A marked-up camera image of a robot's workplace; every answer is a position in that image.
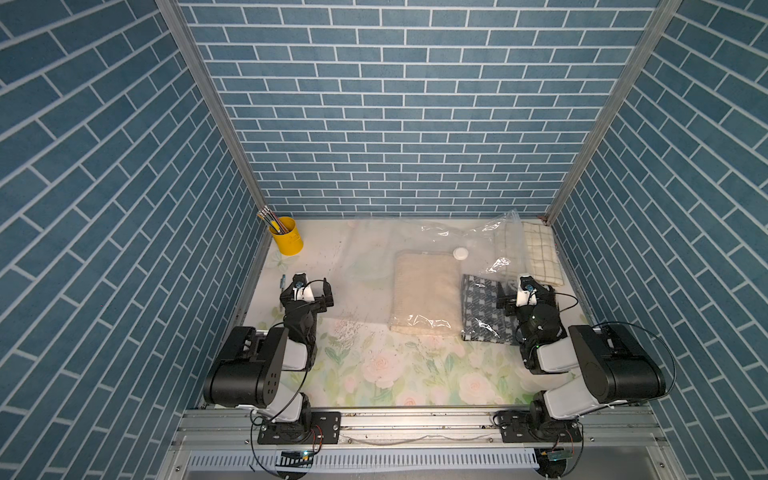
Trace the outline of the black white knitted scarf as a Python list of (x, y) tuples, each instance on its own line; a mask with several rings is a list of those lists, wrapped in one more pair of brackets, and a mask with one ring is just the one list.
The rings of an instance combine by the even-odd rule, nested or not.
[(518, 345), (516, 320), (497, 306), (498, 283), (475, 275), (463, 275), (461, 281), (462, 339)]

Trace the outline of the clear plastic vacuum bag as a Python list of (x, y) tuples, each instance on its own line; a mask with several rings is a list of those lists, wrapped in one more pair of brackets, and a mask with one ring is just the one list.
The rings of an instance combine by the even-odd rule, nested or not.
[(428, 220), (353, 222), (329, 271), (344, 319), (407, 335), (508, 343), (497, 292), (527, 271), (519, 215), (470, 225)]

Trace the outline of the beige fluffy scarf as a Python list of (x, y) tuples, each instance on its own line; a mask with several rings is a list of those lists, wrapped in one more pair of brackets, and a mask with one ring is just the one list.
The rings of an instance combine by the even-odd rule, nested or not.
[(458, 337), (461, 270), (448, 253), (402, 251), (395, 256), (392, 331)]

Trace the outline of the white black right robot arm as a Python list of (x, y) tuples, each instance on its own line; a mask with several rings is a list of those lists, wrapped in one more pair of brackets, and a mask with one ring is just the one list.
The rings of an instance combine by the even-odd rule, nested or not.
[(512, 318), (523, 366), (532, 374), (579, 371), (576, 378), (534, 396), (528, 423), (549, 427), (607, 407), (664, 397), (661, 368), (629, 331), (631, 325), (562, 322), (558, 292), (523, 276), (516, 286), (497, 284), (497, 307)]

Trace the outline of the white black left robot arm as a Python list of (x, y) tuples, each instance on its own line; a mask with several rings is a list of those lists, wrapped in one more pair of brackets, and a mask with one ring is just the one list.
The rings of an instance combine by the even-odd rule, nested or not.
[(249, 408), (270, 423), (302, 423), (309, 400), (281, 375), (311, 371), (317, 355), (318, 315), (334, 305), (327, 279), (296, 274), (279, 296), (283, 318), (266, 331), (232, 329), (203, 384), (209, 405)]

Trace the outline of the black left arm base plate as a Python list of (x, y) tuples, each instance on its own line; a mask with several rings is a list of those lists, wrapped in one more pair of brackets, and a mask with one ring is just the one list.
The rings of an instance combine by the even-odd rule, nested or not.
[(259, 445), (337, 444), (341, 428), (339, 411), (310, 410), (294, 422), (267, 423), (259, 429)]

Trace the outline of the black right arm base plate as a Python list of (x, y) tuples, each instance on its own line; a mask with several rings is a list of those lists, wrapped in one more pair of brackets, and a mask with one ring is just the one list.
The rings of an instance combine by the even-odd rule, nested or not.
[(576, 420), (553, 420), (521, 409), (497, 411), (491, 421), (504, 443), (578, 443), (583, 439)]

